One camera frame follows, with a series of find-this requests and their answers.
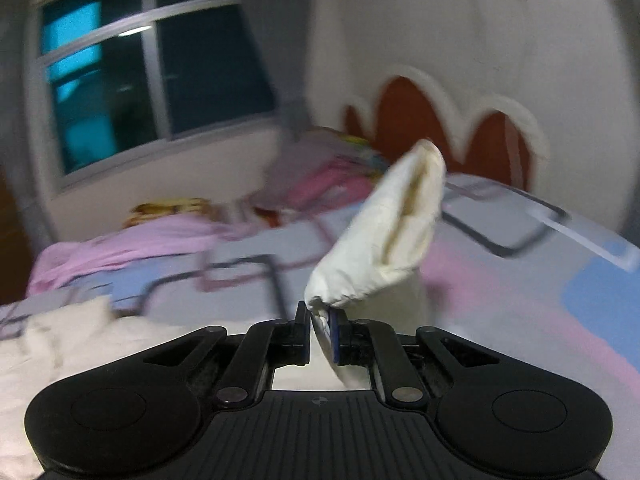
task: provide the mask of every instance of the white wall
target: white wall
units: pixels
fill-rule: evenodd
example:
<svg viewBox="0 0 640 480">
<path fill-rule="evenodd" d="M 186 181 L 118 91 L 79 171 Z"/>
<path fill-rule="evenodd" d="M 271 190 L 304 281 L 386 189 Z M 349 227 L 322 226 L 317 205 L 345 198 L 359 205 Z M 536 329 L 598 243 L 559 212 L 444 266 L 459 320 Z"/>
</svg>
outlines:
<svg viewBox="0 0 640 480">
<path fill-rule="evenodd" d="M 353 75 L 338 0 L 312 0 L 306 68 L 306 100 L 315 124 L 343 129 Z"/>
<path fill-rule="evenodd" d="M 638 165 L 640 100 L 612 0 L 338 4 L 357 94 L 374 99 L 385 69 L 401 63 L 439 79 L 463 110 L 481 92 L 516 99 L 550 142 L 542 196 L 620 226 Z"/>
<path fill-rule="evenodd" d="M 37 4 L 43 0 L 32 0 Z M 340 110 L 351 93 L 337 0 L 313 0 L 308 46 L 307 97 L 314 123 L 340 127 Z M 116 230 L 127 211 L 155 198 L 201 196 L 226 202 L 263 184 L 263 171 L 276 157 L 278 130 L 251 128 L 246 134 L 183 148 L 177 153 L 129 165 L 59 193 L 54 168 L 31 103 L 31 140 L 38 189 L 61 240 L 81 240 Z"/>
<path fill-rule="evenodd" d="M 627 2 L 626 8 L 631 14 L 631 19 L 636 20 L 636 23 L 640 23 L 640 0 L 630 0 L 630 2 L 632 5 Z M 636 49 L 640 50 L 640 41 L 638 41 Z M 636 177 L 636 187 L 629 205 L 622 235 L 631 243 L 640 246 L 640 174 Z"/>
<path fill-rule="evenodd" d="M 85 240 L 119 229 L 131 207 L 149 200 L 228 202 L 259 189 L 277 145 L 276 128 L 210 142 L 63 192 L 47 202 L 49 213 L 61 240 Z"/>
</svg>

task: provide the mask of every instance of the crumpled white towel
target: crumpled white towel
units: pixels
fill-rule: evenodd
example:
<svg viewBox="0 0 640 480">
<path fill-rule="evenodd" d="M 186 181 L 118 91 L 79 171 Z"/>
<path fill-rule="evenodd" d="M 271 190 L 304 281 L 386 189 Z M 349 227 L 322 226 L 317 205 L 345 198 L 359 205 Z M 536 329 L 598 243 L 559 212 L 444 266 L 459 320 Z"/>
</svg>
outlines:
<svg viewBox="0 0 640 480">
<path fill-rule="evenodd" d="M 385 321 L 400 333 L 428 323 L 417 267 L 440 215 L 445 171 L 435 145 L 420 140 L 386 172 L 306 284 L 317 329 L 328 335 L 329 306 L 350 319 Z"/>
<path fill-rule="evenodd" d="M 108 296 L 31 316 L 20 338 L 0 342 L 0 479 L 42 473 L 24 433 L 24 413 L 40 390 L 188 332 L 141 317 L 115 319 Z"/>
</svg>

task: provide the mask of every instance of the pink bedsheet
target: pink bedsheet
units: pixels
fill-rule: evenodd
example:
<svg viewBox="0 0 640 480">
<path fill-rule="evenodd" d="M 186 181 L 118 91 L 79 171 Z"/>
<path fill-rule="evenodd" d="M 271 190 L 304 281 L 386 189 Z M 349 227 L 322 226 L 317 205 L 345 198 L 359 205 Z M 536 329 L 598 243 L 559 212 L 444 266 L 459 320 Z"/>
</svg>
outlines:
<svg viewBox="0 0 640 480">
<path fill-rule="evenodd" d="M 295 185 L 286 197 L 286 205 L 295 211 L 308 211 L 313 209 L 317 202 L 326 202 L 325 206 L 332 206 L 332 197 L 324 198 L 332 188 L 342 185 L 347 193 L 347 201 L 339 201 L 341 193 L 333 193 L 335 199 L 340 203 L 332 208 L 338 209 L 345 205 L 364 200 L 371 193 L 373 186 L 368 178 L 364 176 L 368 168 L 363 164 L 352 160 L 336 157 L 315 173 L 306 177 L 302 182 Z"/>
<path fill-rule="evenodd" d="M 222 224 L 196 214 L 171 215 L 87 242 L 60 242 L 40 253 L 27 296 L 53 290 L 99 270 L 121 269 L 134 260 L 212 250 L 259 229 L 254 224 Z"/>
</svg>

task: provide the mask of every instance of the pink blanket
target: pink blanket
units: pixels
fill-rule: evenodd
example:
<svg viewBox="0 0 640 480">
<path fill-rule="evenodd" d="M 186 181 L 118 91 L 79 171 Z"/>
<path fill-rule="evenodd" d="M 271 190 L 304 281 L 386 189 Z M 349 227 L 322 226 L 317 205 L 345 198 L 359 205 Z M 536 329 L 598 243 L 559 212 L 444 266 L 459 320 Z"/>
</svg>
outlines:
<svg viewBox="0 0 640 480">
<path fill-rule="evenodd" d="M 78 276 L 121 269 L 142 258 L 212 250 L 221 240 L 238 240 L 254 234 L 257 229 L 251 224 L 228 225 L 196 214 L 181 214 L 87 242 L 60 242 L 38 256 L 27 296 L 59 288 Z"/>
<path fill-rule="evenodd" d="M 266 172 L 264 188 L 254 193 L 251 205 L 268 211 L 287 208 L 286 196 L 296 184 L 320 170 L 337 156 L 358 158 L 359 148 L 344 142 L 331 130 L 317 128 L 285 146 Z"/>
</svg>

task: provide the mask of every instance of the blue patch on bedsheet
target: blue patch on bedsheet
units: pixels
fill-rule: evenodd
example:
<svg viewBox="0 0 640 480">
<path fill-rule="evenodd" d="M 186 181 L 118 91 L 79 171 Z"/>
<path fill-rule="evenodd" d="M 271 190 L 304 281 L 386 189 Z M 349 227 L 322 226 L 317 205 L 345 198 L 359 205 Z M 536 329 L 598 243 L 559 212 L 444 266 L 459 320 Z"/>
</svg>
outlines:
<svg viewBox="0 0 640 480">
<path fill-rule="evenodd" d="M 607 250 L 620 255 L 627 247 L 619 243 Z M 640 371 L 640 270 L 626 272 L 596 256 L 567 284 L 562 302 L 587 330 Z"/>
<path fill-rule="evenodd" d="M 80 276 L 69 283 L 88 289 L 90 296 L 108 294 L 113 310 L 131 310 L 138 304 L 138 298 L 145 289 L 166 272 L 163 265 L 172 256 L 159 256 L 131 262 L 117 270 L 101 270 L 87 276 Z"/>
</svg>

